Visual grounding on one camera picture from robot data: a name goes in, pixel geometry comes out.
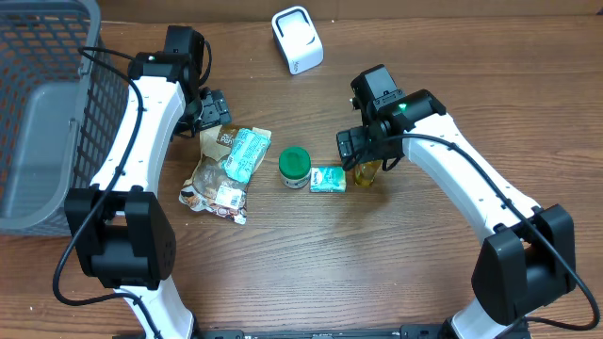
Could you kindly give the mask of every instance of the small jar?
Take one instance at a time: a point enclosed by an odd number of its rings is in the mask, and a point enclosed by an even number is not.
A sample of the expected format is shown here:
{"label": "small jar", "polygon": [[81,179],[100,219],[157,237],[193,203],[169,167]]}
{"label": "small jar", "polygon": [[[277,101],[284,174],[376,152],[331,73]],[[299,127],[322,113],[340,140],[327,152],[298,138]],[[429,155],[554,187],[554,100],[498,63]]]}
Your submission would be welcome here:
{"label": "small jar", "polygon": [[302,188],[310,181],[310,154],[302,147],[289,147],[279,156],[281,180],[290,188]]}

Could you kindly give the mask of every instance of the green snack package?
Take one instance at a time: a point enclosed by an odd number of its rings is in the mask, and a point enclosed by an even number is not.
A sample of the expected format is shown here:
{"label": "green snack package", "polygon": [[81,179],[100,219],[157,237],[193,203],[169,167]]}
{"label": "green snack package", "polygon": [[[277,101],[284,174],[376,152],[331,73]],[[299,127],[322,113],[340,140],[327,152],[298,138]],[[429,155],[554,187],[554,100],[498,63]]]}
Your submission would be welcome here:
{"label": "green snack package", "polygon": [[346,172],[340,167],[312,168],[310,192],[343,193],[346,191]]}
{"label": "green snack package", "polygon": [[229,178],[247,184],[252,178],[255,166],[264,157],[269,146],[269,138],[241,128],[233,142],[233,150],[222,167]]}

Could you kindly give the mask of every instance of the white device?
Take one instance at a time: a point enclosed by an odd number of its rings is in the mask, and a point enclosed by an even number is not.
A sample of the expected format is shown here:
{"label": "white device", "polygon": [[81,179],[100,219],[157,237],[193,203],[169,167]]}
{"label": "white device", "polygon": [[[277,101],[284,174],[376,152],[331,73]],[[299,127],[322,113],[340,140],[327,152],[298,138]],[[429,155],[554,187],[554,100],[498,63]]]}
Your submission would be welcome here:
{"label": "white device", "polygon": [[322,62],[322,42],[305,8],[295,6],[274,14],[272,33],[291,74],[307,71]]}

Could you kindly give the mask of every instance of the small yellow bottle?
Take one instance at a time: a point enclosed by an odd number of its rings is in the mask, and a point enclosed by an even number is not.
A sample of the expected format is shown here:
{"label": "small yellow bottle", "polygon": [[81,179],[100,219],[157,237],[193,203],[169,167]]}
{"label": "small yellow bottle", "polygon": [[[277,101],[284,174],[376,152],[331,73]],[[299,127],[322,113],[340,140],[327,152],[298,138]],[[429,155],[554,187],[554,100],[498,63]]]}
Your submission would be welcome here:
{"label": "small yellow bottle", "polygon": [[356,165],[354,167],[354,183],[362,187],[371,186],[382,162],[382,160],[375,160]]}

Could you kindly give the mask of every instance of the green lid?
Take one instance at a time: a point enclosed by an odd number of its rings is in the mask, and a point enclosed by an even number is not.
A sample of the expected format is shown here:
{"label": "green lid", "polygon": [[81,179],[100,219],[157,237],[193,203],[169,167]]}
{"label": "green lid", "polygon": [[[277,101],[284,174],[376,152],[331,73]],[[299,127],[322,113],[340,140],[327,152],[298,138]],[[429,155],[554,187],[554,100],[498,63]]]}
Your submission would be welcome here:
{"label": "green lid", "polygon": [[279,170],[287,179],[303,178],[310,167],[310,154],[302,147],[289,147],[279,157]]}

